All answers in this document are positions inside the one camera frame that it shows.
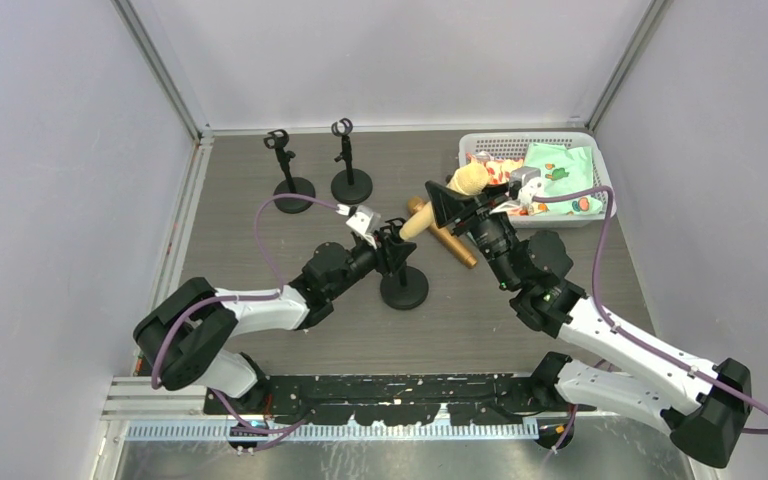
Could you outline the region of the beige microphone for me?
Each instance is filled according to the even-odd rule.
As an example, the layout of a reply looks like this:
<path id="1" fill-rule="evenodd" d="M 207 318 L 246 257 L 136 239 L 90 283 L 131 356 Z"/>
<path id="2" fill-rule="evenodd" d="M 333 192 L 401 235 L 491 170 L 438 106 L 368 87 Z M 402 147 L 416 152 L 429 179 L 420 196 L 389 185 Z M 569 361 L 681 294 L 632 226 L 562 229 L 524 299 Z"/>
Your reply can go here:
<path id="1" fill-rule="evenodd" d="M 458 168 L 446 187 L 428 181 L 429 201 L 404 223 L 400 238 L 411 240 L 432 224 L 446 225 L 465 207 L 467 198 L 478 195 L 490 181 L 491 174 L 481 162 Z"/>

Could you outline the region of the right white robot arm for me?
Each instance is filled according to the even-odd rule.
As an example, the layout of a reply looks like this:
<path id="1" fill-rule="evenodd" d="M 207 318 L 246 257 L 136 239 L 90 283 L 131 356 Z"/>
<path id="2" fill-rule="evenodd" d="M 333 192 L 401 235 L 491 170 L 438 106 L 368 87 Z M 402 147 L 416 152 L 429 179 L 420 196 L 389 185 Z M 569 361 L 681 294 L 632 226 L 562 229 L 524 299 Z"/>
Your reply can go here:
<path id="1" fill-rule="evenodd" d="M 728 465 L 751 413 L 751 374 L 728 358 L 720 363 L 673 347 L 606 310 L 594 294 L 567 280 L 573 262 L 559 234 L 518 237 L 500 207 L 504 186 L 476 195 L 428 181 L 434 221 L 468 234 L 487 260 L 509 304 L 530 329 L 584 348 L 617 367 L 601 372 L 556 352 L 534 372 L 552 394 L 646 424 L 713 468 Z"/>

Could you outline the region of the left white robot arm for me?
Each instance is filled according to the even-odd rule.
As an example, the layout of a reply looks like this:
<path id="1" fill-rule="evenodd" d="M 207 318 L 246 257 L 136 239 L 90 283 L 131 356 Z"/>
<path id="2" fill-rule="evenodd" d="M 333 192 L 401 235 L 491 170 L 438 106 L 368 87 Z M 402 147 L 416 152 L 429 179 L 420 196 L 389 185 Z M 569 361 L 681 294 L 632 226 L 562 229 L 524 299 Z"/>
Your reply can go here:
<path id="1" fill-rule="evenodd" d="M 403 218 L 384 221 L 369 238 L 355 234 L 347 249 L 319 245 L 289 283 L 260 291 L 230 291 L 203 277 L 187 280 L 135 327 L 133 339 L 169 391 L 204 386 L 230 398 L 257 390 L 265 375 L 246 354 L 232 353 L 229 339 L 266 330 L 296 331 L 318 325 L 335 300 L 372 272 L 393 276 L 415 250 L 400 236 Z"/>

